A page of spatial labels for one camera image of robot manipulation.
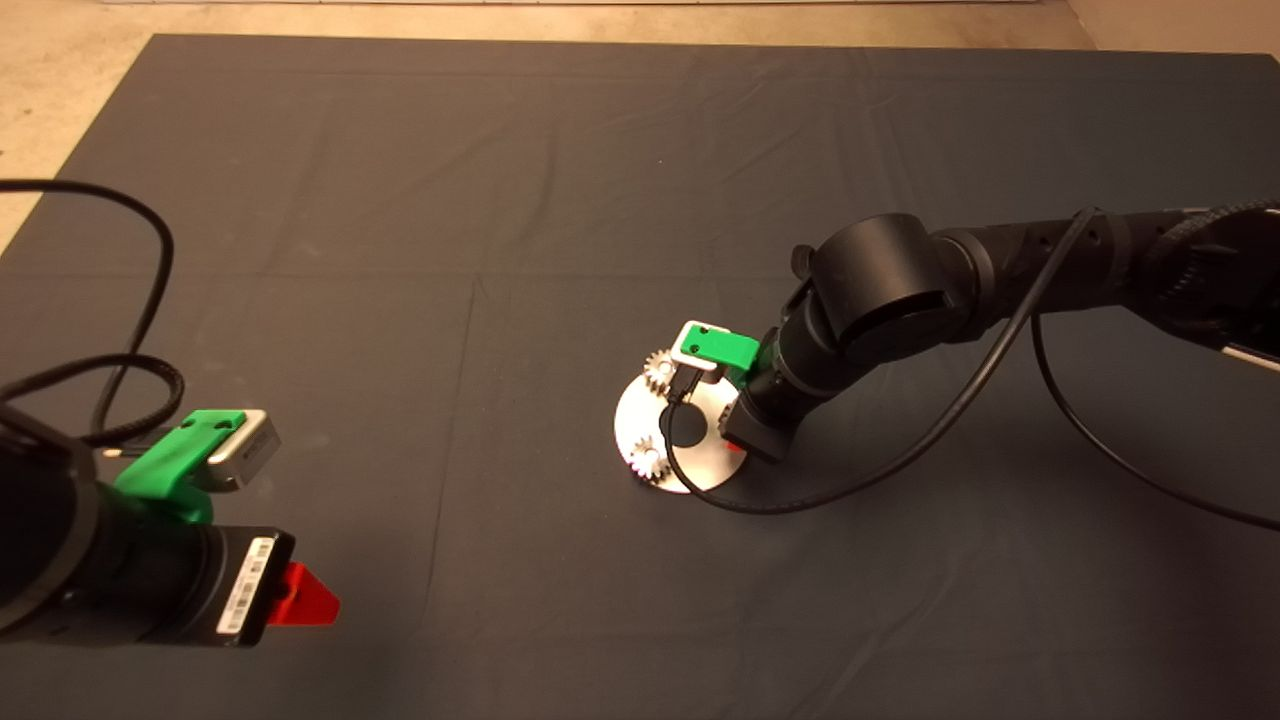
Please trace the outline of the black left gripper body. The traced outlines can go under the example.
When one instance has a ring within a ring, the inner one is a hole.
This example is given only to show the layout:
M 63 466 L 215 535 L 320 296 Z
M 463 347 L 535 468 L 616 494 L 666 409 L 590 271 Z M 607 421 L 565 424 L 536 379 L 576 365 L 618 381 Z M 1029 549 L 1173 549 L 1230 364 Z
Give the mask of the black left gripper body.
M 273 527 L 209 527 L 207 589 L 198 605 L 198 642 L 246 648 L 265 634 L 296 538 Z

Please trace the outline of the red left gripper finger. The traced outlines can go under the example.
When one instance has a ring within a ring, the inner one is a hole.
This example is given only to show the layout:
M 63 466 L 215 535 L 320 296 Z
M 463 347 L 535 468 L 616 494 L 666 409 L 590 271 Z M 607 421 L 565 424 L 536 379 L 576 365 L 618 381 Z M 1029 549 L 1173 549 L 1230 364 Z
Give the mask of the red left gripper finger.
M 273 626 L 330 626 L 340 600 L 302 562 L 288 562 L 271 602 Z

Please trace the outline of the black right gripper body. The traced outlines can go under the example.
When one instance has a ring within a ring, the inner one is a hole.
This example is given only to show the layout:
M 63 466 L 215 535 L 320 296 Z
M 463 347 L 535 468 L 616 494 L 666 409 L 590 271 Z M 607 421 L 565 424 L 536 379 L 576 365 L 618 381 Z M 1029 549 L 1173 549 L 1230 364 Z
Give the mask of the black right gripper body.
M 748 395 L 740 395 L 722 411 L 722 437 L 768 462 L 781 462 L 788 456 L 796 432 L 795 420 L 769 415 Z

